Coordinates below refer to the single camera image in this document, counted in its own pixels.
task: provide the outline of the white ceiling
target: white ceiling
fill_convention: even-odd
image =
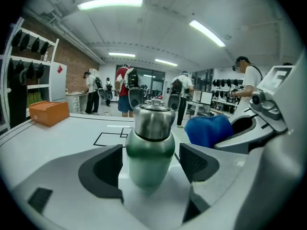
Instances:
[[[177,63],[189,72],[231,67],[238,56],[259,66],[296,62],[302,43],[274,0],[143,0],[141,8],[105,7],[79,11],[89,0],[29,0],[27,8],[61,23],[107,62],[169,70],[155,59]],[[197,20],[215,33],[220,48],[189,23]],[[132,53],[127,60],[109,52]]]

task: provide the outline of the brick wall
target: brick wall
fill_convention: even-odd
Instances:
[[[35,18],[26,14],[23,14],[22,17],[24,18],[22,28],[39,34],[52,42],[55,42],[57,38],[59,39],[54,61],[67,65],[66,88],[69,92],[84,90],[86,86],[83,73],[89,68],[99,70],[99,64]],[[52,48],[47,51],[48,60],[51,60]],[[39,53],[33,53],[30,50],[20,52],[17,48],[13,50],[13,55],[34,59],[40,59],[41,57]]]

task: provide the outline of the orange box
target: orange box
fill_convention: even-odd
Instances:
[[[67,102],[38,102],[29,106],[32,121],[46,126],[53,126],[69,117]]]

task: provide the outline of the red shirt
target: red shirt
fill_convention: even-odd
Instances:
[[[125,77],[125,74],[127,72],[127,68],[126,67],[121,67],[117,70],[116,72],[116,81],[119,82],[119,88],[121,86],[121,90],[119,92],[119,96],[125,96],[125,95],[128,95],[128,92],[129,92],[129,89],[127,89],[125,87],[125,85],[123,84],[123,81],[124,81],[124,77]]]

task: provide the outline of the blue shorts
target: blue shorts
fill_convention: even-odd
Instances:
[[[118,110],[122,113],[133,111],[129,103],[129,97],[127,95],[121,96],[118,100]]]

